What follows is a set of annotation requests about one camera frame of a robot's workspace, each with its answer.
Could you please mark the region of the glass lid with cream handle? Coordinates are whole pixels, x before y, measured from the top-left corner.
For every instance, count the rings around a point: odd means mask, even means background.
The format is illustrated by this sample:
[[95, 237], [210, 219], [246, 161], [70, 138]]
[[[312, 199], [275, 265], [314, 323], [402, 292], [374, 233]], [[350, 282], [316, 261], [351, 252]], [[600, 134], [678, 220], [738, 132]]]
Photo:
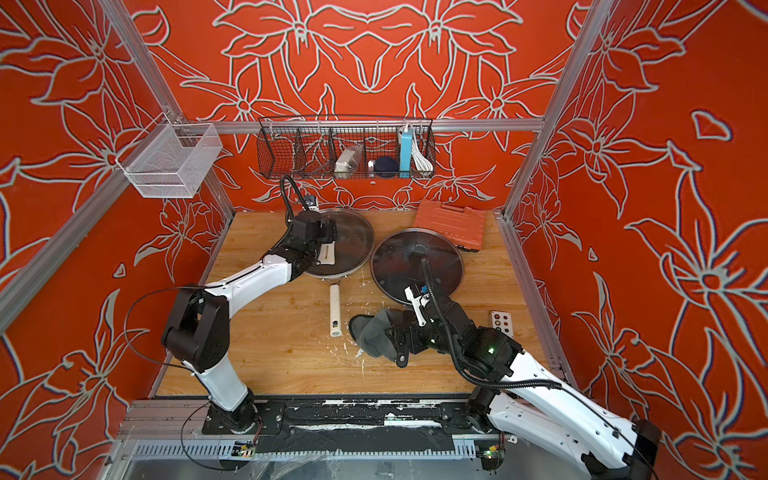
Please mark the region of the glass lid with cream handle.
[[308, 268], [313, 277], [335, 280], [356, 271], [370, 258], [375, 241], [371, 223], [352, 210], [328, 210], [323, 216], [336, 223], [337, 238], [323, 245], [318, 265]]

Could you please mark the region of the grey cleaning cloth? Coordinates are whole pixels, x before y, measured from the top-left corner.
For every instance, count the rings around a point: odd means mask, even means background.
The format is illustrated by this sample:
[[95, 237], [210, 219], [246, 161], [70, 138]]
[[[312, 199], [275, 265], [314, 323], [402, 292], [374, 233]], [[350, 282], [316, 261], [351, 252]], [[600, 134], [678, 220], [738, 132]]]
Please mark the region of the grey cleaning cloth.
[[402, 310], [382, 309], [375, 315], [356, 315], [348, 322], [350, 336], [364, 353], [391, 362], [398, 358], [392, 328], [403, 322]]

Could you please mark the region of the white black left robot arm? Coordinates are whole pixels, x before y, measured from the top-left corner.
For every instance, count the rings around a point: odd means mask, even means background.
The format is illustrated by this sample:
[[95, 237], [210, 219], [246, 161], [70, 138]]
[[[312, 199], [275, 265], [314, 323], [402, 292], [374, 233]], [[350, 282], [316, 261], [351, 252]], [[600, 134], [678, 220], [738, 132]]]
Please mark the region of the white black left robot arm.
[[229, 359], [232, 318], [263, 294], [317, 265], [322, 247], [337, 237], [330, 215], [301, 211], [258, 262], [214, 284], [185, 286], [177, 294], [162, 345], [203, 385], [226, 428], [246, 432], [256, 425], [258, 415], [252, 391]]

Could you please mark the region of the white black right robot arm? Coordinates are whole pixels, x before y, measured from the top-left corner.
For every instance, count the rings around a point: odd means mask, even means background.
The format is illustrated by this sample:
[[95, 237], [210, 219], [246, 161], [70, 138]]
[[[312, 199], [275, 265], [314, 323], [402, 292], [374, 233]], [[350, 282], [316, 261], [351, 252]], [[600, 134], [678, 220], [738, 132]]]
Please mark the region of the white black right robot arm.
[[547, 370], [504, 332], [476, 325], [455, 302], [390, 313], [395, 362], [427, 349], [447, 355], [475, 390], [467, 420], [527, 440], [592, 479], [654, 479], [660, 430], [597, 405]]

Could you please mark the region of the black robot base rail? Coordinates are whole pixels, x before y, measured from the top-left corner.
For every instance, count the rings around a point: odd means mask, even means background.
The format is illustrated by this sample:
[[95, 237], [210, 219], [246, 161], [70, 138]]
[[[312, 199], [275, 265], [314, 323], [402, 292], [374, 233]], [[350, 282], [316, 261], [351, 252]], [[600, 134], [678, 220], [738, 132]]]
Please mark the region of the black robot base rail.
[[237, 431], [207, 408], [206, 437], [252, 441], [258, 453], [458, 455], [470, 458], [517, 437], [471, 418], [469, 395], [273, 395], [253, 400], [251, 425]]

